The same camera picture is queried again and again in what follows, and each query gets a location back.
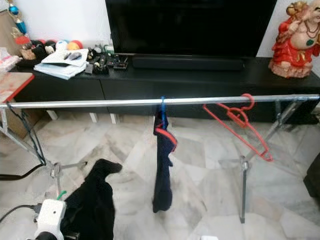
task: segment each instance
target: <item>tv screen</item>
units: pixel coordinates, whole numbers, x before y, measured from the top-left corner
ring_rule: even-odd
[[[119,54],[255,57],[277,0],[106,0]]]

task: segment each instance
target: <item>electrical cable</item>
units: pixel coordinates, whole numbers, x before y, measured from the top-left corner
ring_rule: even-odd
[[[37,158],[40,161],[39,165],[33,167],[31,170],[29,170],[27,173],[25,173],[23,175],[0,174],[0,181],[16,181],[16,180],[24,179],[25,177],[29,176],[31,173],[33,173],[38,168],[45,166],[47,163],[46,163],[46,159],[45,159],[44,153],[42,151],[38,136],[36,134],[36,131],[34,130],[33,127],[30,127],[28,119],[26,118],[28,115],[23,110],[21,110],[21,115],[19,115],[18,113],[16,113],[13,110],[13,108],[9,102],[7,102],[6,104],[7,104],[8,108],[10,109],[10,111],[17,118],[19,118],[20,121],[22,122],[24,128],[26,129],[26,131],[27,131],[32,143],[33,143],[33,148],[36,152]]]
[[[0,224],[9,214],[11,214],[13,211],[15,211],[17,209],[20,209],[20,208],[28,208],[28,209],[34,210],[35,209],[35,205],[19,205],[19,206],[16,206],[16,207],[12,208],[10,211],[8,211],[5,215],[3,215],[0,218]]]

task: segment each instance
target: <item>black cloth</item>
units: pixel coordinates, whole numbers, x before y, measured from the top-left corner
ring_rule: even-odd
[[[153,212],[167,211],[172,204],[169,167],[173,164],[168,155],[176,149],[177,140],[167,131],[168,119],[163,123],[162,112],[155,115],[153,134],[157,136],[157,169],[153,196]]]
[[[61,222],[63,234],[80,233],[80,240],[113,240],[115,207],[113,189],[105,181],[122,166],[99,159],[84,183],[66,200],[67,209]]]

